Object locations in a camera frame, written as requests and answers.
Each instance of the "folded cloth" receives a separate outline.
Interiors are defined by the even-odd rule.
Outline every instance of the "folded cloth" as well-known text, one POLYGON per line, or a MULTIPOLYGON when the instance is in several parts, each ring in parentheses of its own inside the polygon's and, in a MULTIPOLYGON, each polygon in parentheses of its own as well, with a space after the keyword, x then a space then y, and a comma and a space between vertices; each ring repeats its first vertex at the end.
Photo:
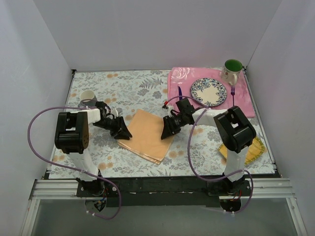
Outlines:
MULTIPOLYGON (((231 95, 231 85, 222 81, 220 72, 220 70, 210 68, 174 67, 167 78, 168 99, 178 96, 178 86, 181 88, 183 96, 191 97, 190 87, 193 82, 202 78, 213 78, 219 80, 225 86, 227 90, 227 98, 221 105, 212 107, 211 109, 220 110, 232 107, 233 98, 231 95)), ((177 111, 178 109, 175 103, 178 100, 179 99, 177 98, 169 102, 169 104, 174 106, 177 111)), ((190 103, 194 108, 200 107, 200 104, 194 101, 190 101, 190 103)), ((234 105, 240 107, 247 118, 255 117, 251 96, 242 71, 235 85, 234 105)))
POLYGON ((163 119, 138 110, 128 126, 130 140, 118 140, 118 144, 144 159, 160 164, 171 146, 174 136, 161 140, 163 119))

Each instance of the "plate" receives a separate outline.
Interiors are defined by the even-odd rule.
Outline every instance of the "plate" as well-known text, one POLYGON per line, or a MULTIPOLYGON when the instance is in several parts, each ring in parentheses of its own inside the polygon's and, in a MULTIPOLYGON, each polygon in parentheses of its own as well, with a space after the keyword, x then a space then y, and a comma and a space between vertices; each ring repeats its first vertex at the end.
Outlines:
POLYGON ((203 78, 193 82, 190 93, 194 99, 209 107, 222 104, 227 97, 224 85, 212 78, 203 78))
MULTIPOLYGON (((246 161, 245 165, 248 165, 249 163, 253 162, 257 158, 259 158, 265 151, 265 146, 262 143, 262 141, 258 138, 255 137, 252 141, 252 145, 250 145, 247 154, 246 154, 246 161)), ((219 147, 219 152, 224 156, 226 159, 227 156, 227 149, 224 144, 222 144, 219 147)))

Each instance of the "mug handle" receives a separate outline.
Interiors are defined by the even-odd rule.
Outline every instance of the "mug handle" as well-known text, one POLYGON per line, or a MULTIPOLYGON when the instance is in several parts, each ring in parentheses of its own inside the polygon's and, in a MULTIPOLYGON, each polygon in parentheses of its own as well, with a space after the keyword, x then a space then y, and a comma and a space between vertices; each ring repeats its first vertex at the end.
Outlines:
POLYGON ((236 82, 237 82, 237 75, 236 75, 236 74, 233 74, 233 76, 234 76, 234 82, 233 82, 233 83, 229 82, 230 85, 236 85, 236 82))

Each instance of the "mug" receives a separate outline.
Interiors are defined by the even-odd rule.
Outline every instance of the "mug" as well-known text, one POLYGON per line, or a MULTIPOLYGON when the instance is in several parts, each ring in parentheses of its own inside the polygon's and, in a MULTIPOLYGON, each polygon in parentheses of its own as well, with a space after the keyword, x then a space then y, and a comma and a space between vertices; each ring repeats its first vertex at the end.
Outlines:
POLYGON ((96 101, 97 101, 97 98, 93 90, 84 90, 80 94, 80 103, 78 107, 95 106, 96 101))
POLYGON ((221 79, 230 85, 237 83, 237 77, 241 73, 243 65, 235 59, 227 60, 221 72, 221 79))

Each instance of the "orange cloth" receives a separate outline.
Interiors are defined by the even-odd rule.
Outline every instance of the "orange cloth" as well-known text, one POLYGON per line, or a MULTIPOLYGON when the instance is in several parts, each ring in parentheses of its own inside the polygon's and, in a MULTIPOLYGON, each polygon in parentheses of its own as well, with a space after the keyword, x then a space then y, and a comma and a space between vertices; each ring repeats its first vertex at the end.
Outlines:
POLYGON ((171 136, 161 140, 163 126, 161 117, 139 109, 128 126, 132 138, 118 140, 118 144, 142 158, 160 164, 174 139, 171 136))

